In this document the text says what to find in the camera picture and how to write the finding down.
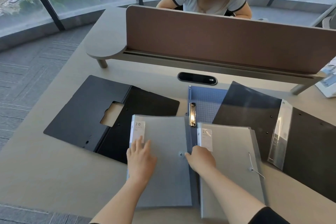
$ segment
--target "metal clip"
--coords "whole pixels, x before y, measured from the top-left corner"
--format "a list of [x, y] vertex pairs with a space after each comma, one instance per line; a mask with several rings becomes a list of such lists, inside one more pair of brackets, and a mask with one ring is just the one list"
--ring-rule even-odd
[[189, 103], [189, 124], [191, 127], [196, 126], [196, 104]]

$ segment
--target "gray plastic folder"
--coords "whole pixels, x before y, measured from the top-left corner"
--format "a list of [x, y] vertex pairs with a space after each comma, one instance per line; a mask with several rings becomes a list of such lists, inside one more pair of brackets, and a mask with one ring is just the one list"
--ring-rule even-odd
[[157, 156], [137, 208], [197, 206], [196, 174], [184, 156], [192, 150], [187, 118], [133, 115], [132, 121], [145, 122], [144, 142], [152, 141], [151, 152]]
[[[217, 169], [258, 200], [267, 204], [264, 177], [260, 168], [261, 159], [254, 131], [247, 127], [201, 122], [197, 123], [197, 129], [198, 144], [202, 141], [202, 146], [207, 148], [211, 144]], [[200, 140], [199, 133], [204, 131], [208, 132], [208, 138], [202, 136]], [[215, 195], [202, 179], [200, 180], [200, 197], [203, 219], [227, 220]]]

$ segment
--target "desk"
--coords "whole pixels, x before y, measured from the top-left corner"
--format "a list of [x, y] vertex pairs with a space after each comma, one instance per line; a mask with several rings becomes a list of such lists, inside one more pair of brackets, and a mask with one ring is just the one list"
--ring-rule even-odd
[[[107, 60], [101, 69], [80, 44], [0, 153], [0, 201], [52, 212], [93, 217], [122, 187], [126, 165], [43, 134], [43, 130], [90, 75], [132, 84], [180, 101], [187, 112], [187, 82], [181, 71], [196, 71]], [[294, 107], [336, 125], [336, 98], [325, 99], [316, 87], [298, 96], [291, 83], [205, 72], [228, 89], [234, 80], [285, 98]], [[291, 223], [333, 223], [336, 204], [268, 164], [262, 165], [271, 207]], [[137, 211], [134, 223], [202, 223], [197, 209]]]

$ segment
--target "desk leg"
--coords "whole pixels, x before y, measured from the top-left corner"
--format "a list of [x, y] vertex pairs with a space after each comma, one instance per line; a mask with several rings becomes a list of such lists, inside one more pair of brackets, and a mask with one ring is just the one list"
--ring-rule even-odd
[[299, 95], [302, 91], [308, 89], [309, 87], [315, 85], [315, 83], [321, 81], [323, 79], [323, 77], [317, 77], [314, 79], [311, 79], [309, 82], [305, 83], [305, 84], [298, 84], [296, 85], [294, 88], [291, 89], [291, 93], [293, 95]]
[[107, 68], [107, 63], [106, 60], [104, 59], [97, 59], [98, 64], [100, 65], [101, 68]]

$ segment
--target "blue grid board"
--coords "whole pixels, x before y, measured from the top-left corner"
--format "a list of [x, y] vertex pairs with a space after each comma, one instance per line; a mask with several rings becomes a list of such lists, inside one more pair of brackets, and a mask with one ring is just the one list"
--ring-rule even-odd
[[189, 86], [189, 103], [196, 104], [196, 122], [212, 123], [227, 90]]

